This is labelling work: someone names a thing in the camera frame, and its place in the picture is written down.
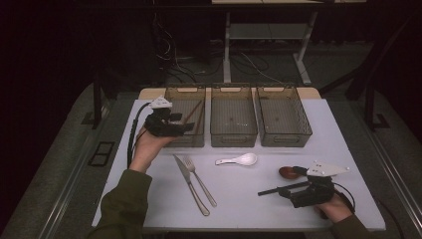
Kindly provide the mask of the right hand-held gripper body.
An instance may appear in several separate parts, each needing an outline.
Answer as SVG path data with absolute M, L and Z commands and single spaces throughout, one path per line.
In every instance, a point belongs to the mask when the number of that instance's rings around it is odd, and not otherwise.
M 348 167 L 315 161 L 307 168 L 304 176 L 307 180 L 284 186 L 291 192 L 291 200 L 295 208 L 322 204 L 332 199 L 334 183 L 332 178 L 338 174 L 349 172 Z

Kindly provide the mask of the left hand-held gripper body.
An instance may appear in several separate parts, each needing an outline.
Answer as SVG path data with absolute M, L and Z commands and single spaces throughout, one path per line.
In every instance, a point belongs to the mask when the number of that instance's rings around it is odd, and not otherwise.
M 144 127 L 155 136 L 181 136 L 180 121 L 170 121 L 172 103 L 160 96 L 153 100 L 149 107 L 152 113 L 146 117 Z

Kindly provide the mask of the transparent grey plastic bin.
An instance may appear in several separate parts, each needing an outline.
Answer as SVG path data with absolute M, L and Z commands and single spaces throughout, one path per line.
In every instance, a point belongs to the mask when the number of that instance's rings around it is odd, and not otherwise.
M 306 145 L 313 130 L 294 85 L 257 85 L 255 100 L 261 146 Z
M 174 114 L 182 114 L 182 119 L 180 121 L 181 126 L 184 125 L 183 120 L 186 118 L 188 113 L 199 101 L 202 101 L 202 104 L 204 104 L 204 111 L 202 124 L 198 134 L 195 134 L 194 130 L 199 118 L 200 109 L 197 111 L 197 118 L 193 121 L 195 123 L 194 129 L 187 132 L 182 130 L 182 135 L 173 136 L 175 137 L 175 141 L 168 145 L 169 147 L 202 147 L 204 145 L 205 88 L 200 85 L 169 85 L 166 88 L 163 97 L 172 103 L 171 111 Z
M 212 85 L 210 133 L 213 147 L 255 146 L 258 128 L 249 84 Z

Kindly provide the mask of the brown wooden chopstick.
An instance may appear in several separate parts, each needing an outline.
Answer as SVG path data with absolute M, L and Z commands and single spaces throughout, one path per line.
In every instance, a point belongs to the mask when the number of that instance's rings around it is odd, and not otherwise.
M 198 134 L 198 131 L 199 131 L 200 126 L 202 124 L 203 111 L 204 111 L 203 109 L 204 109 L 204 104 L 202 104 L 202 106 L 200 108 L 199 118 L 198 118 L 198 121 L 196 122 L 196 127 L 195 127 L 195 130 L 194 130 L 195 134 Z
M 189 122 L 193 122 L 198 115 L 198 110 L 200 109 L 202 105 L 202 101 L 199 101 L 195 107 L 188 113 L 188 115 L 186 116 L 186 118 L 183 120 L 184 124 L 188 124 Z

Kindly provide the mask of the steel table knife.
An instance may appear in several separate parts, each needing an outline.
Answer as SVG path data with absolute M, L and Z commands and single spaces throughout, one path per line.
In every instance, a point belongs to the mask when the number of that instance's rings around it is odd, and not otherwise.
M 195 203 L 197 204 L 200 212 L 202 213 L 203 216 L 209 216 L 210 211 L 204 205 L 204 203 L 200 199 L 199 195 L 197 194 L 197 192 L 196 192 L 196 190 L 195 190 L 195 188 L 194 188 L 194 186 L 191 182 L 190 172 L 187 169 L 186 165 L 182 162 L 182 160 L 177 155 L 173 155 L 173 157 L 174 157 L 174 159 L 175 159 L 175 161 L 176 161 L 176 163 L 177 163 L 177 165 L 178 165 L 178 167 L 179 167 L 179 169 L 180 169 L 180 171 L 181 171 L 181 173 L 182 173 L 182 175 L 183 175 L 183 177 L 184 177 L 184 179 L 185 179 L 185 181 L 188 185 L 188 188 L 189 188 L 189 190 L 190 190 L 190 192 L 191 192 L 191 194 L 192 194 L 192 196 L 195 200 Z

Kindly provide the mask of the steel fork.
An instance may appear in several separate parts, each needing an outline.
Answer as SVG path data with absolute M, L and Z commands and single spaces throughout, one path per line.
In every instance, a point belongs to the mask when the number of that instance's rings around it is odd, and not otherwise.
M 203 183 L 203 181 L 201 180 L 200 176 L 197 174 L 197 172 L 196 172 L 196 167 L 195 167 L 195 165 L 194 165 L 194 163 L 193 163 L 193 161 L 192 161 L 191 157 L 190 157 L 190 156 L 185 156 L 185 157 L 183 158 L 183 161 L 184 161 L 184 163 L 185 163 L 185 165 L 186 165 L 187 169 L 188 169 L 191 173 L 193 173 L 193 174 L 195 175 L 195 177 L 196 177 L 196 179 L 197 179 L 197 181 L 198 181 L 199 185 L 201 186 L 202 190 L 204 191 L 204 193 L 205 193 L 205 195 L 206 195 L 206 197 L 207 197 L 208 201 L 210 202 L 210 204 L 211 204 L 213 207 L 216 207 L 216 206 L 217 206 L 217 202 L 216 202 L 216 200 L 214 199 L 214 197 L 212 196 L 212 194 L 210 193 L 210 191 L 208 190 L 208 188 L 206 187 L 206 185 L 205 185 L 205 184 Z

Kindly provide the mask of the person's right hand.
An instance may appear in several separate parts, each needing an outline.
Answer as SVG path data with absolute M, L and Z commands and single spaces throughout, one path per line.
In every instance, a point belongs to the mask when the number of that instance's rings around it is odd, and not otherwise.
M 352 215 L 345 202 L 336 194 L 330 201 L 317 204 L 316 211 L 322 212 L 332 223 L 340 222 Z

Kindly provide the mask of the person's left hand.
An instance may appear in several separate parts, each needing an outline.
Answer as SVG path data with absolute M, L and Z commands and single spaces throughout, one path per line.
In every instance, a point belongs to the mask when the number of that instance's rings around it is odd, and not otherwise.
M 133 159 L 128 168 L 133 171 L 146 173 L 161 149 L 174 140 L 175 137 L 171 136 L 155 136 L 143 127 L 139 131 Z

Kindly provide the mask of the brown wooden spoon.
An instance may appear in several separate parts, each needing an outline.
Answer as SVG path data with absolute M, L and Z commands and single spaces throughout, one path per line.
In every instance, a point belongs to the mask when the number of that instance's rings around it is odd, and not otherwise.
M 300 177 L 299 174 L 294 172 L 294 169 L 290 166 L 283 166 L 279 169 L 279 175 L 284 179 L 297 179 Z

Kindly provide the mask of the white ceramic spoon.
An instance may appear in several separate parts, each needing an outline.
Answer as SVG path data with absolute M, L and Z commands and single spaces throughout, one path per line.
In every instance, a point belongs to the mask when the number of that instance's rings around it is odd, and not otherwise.
M 216 165 L 221 165 L 225 163 L 235 163 L 244 166 L 251 166 L 255 164 L 258 160 L 258 156 L 255 153 L 245 153 L 243 155 L 233 157 L 233 158 L 226 158 L 226 159 L 218 159 L 215 161 Z

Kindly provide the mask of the black angled metal stand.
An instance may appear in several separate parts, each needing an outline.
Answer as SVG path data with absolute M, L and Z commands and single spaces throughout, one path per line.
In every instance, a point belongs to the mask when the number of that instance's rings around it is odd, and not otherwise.
M 384 95 L 413 132 L 422 132 L 422 14 L 414 14 L 375 41 L 363 63 L 350 73 L 319 89 L 326 94 L 350 82 L 346 97 L 364 97 L 364 121 L 371 129 L 375 94 Z

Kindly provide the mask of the metal floor rail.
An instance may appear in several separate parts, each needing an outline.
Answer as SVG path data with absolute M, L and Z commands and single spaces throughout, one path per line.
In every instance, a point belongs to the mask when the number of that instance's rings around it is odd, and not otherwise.
M 42 216 L 36 239 L 53 239 L 56 234 L 112 105 L 109 100 L 101 103 L 100 121 L 95 122 L 97 110 L 83 109 L 82 103 L 76 103 L 53 141 L 31 186 Z
M 386 225 L 379 236 L 422 239 L 422 144 L 389 103 L 376 103 L 374 128 L 360 104 L 350 106 L 363 137 L 357 165 Z

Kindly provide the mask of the white metal desk frame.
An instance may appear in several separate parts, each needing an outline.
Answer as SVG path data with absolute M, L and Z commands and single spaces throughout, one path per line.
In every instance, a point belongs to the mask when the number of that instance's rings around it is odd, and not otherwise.
M 293 53 L 294 62 L 302 83 L 309 86 L 312 81 L 304 64 L 304 56 L 311 40 L 317 15 L 321 7 L 347 7 L 362 5 L 366 0 L 211 0 L 213 7 L 251 7 L 253 10 L 277 7 L 300 7 L 304 5 L 311 8 L 309 19 L 304 23 L 233 23 L 232 10 L 225 10 L 225 36 L 223 76 L 224 82 L 232 81 L 230 42 L 232 40 L 300 40 L 301 48 Z

